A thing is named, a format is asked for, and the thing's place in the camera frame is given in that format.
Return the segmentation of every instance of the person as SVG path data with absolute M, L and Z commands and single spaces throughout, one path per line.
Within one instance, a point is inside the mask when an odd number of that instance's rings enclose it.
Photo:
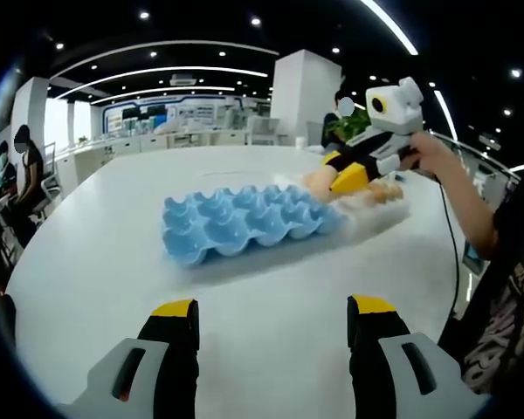
M 336 92 L 334 96 L 334 112 L 327 113 L 326 116 L 324 116 L 321 145 L 324 147 L 326 154 L 339 150 L 345 144 L 345 141 L 340 138 L 337 133 L 330 131 L 330 126 L 341 119 L 341 114 L 338 111 L 338 103 L 342 98 L 343 94 L 340 91 Z
M 18 152 L 22 152 L 25 181 L 17 200 L 4 214 L 4 218 L 14 230 L 19 244 L 25 247 L 37 230 L 30 215 L 35 206 L 45 199 L 45 192 L 41 189 L 43 157 L 31 139 L 29 127 L 26 125 L 18 129 L 14 145 Z
M 17 194 L 17 171 L 10 163 L 7 141 L 0 143 L 0 183 L 2 195 L 15 196 Z
M 474 392 L 523 396 L 524 176 L 493 213 L 441 141 L 418 133 L 411 146 L 416 153 L 402 161 L 402 169 L 418 163 L 438 178 L 465 238 L 491 260 L 463 318 L 449 319 L 438 344 L 459 362 Z

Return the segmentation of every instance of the round white table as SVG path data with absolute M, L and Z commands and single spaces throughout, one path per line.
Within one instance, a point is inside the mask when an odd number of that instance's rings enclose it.
M 45 396 L 72 402 L 154 309 L 194 298 L 198 418 L 353 417 L 346 298 L 386 298 L 434 340 L 450 309 L 454 256 L 436 183 L 404 174 L 410 216 L 362 243 L 317 237 L 193 270 L 162 244 L 164 198 L 265 186 L 319 164 L 295 148 L 186 148 L 121 157 L 87 179 L 38 230 L 7 289 L 18 354 Z

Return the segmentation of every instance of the blue egg carton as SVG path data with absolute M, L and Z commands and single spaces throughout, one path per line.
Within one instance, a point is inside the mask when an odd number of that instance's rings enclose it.
M 241 253 L 251 240 L 270 247 L 286 236 L 301 240 L 336 230 L 344 216 L 295 186 L 228 188 L 212 196 L 189 194 L 182 202 L 165 200 L 163 242 L 179 264 L 201 264 L 210 250 L 223 256 Z

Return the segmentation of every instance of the face mask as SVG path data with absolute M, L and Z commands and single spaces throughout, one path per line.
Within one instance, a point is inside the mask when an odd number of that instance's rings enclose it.
M 1 154 L 0 155 L 0 167 L 3 168 L 7 162 L 8 162 L 8 155 L 6 153 Z

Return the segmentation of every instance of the ceiling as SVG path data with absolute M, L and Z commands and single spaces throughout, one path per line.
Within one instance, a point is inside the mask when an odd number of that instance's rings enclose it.
M 16 62 L 21 79 L 51 77 L 83 59 L 117 48 L 166 40 L 210 40 L 272 50 L 279 55 L 222 45 L 163 45 L 116 53 L 73 68 L 62 77 L 87 83 L 152 67 L 205 65 L 268 74 L 267 78 L 228 72 L 189 72 L 205 86 L 228 86 L 236 94 L 266 97 L 274 62 L 299 49 L 341 65 L 346 93 L 355 101 L 381 79 L 397 82 L 412 76 L 424 91 L 427 128 L 450 135 L 445 115 L 429 82 L 434 81 L 450 109 L 461 141 L 485 150 L 485 133 L 500 144 L 489 155 L 508 167 L 524 163 L 524 4 L 459 0 L 377 0 L 416 46 L 410 55 L 388 28 L 360 0 L 229 0 L 225 2 L 89 2 L 55 10 L 24 4 L 16 10 L 0 4 L 0 68 Z M 142 11 L 149 18 L 142 20 Z M 258 17 L 261 25 L 251 20 Z M 57 43 L 64 44 L 57 50 Z M 337 47 L 340 52 L 332 53 Z M 518 79 L 510 71 L 521 69 Z M 171 72 L 155 72 L 93 86 L 108 95 L 169 86 Z M 376 75 L 377 80 L 369 79 Z M 51 97 L 66 92 L 52 86 Z M 69 100 L 97 100 L 72 93 Z M 503 110 L 512 110 L 507 117 Z

